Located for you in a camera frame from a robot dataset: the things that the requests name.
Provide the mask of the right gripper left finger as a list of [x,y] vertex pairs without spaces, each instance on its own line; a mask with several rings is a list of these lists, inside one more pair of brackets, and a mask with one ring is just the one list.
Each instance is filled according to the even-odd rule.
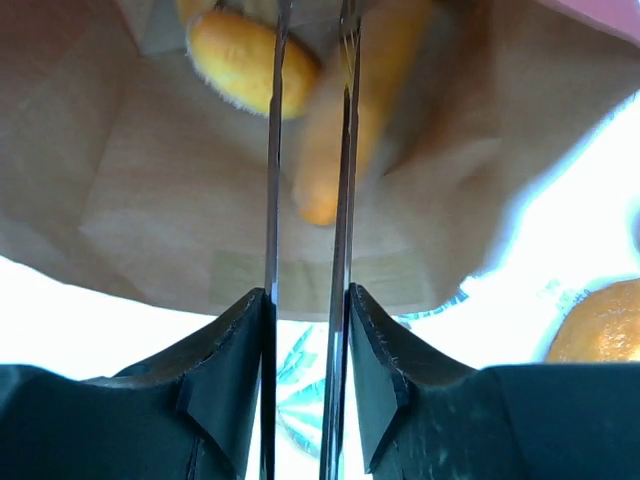
[[5,479],[241,479],[258,399],[265,293],[113,377],[1,369]]

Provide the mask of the metal serving tongs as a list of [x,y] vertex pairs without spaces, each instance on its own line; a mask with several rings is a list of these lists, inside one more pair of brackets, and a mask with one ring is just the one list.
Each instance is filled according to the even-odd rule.
[[279,306],[279,261],[324,262],[331,268],[328,306],[328,340],[324,410],[319,476],[344,476],[344,401],[350,327],[353,220],[358,142],[358,102],[360,86],[361,11],[357,1],[340,5],[339,33],[345,66],[343,118],[339,154],[336,223],[333,233],[303,226],[280,213],[282,139],[282,65],[289,37],[293,4],[277,4],[273,94],[268,116],[267,221],[263,312],[260,473],[262,479],[275,476],[276,352]]

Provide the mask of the red brown paper bag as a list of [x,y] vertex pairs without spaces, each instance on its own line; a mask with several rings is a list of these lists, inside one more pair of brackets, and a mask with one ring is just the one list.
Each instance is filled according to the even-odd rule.
[[[428,310],[639,87],[639,44],[557,1],[362,1],[353,278]],[[169,1],[1,5],[1,253],[224,311],[264,279],[268,122],[195,73]]]

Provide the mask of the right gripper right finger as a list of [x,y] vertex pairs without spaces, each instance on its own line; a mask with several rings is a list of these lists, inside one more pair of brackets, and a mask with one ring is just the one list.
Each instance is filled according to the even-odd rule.
[[473,369],[350,290],[365,471],[376,479],[635,479],[634,363]]

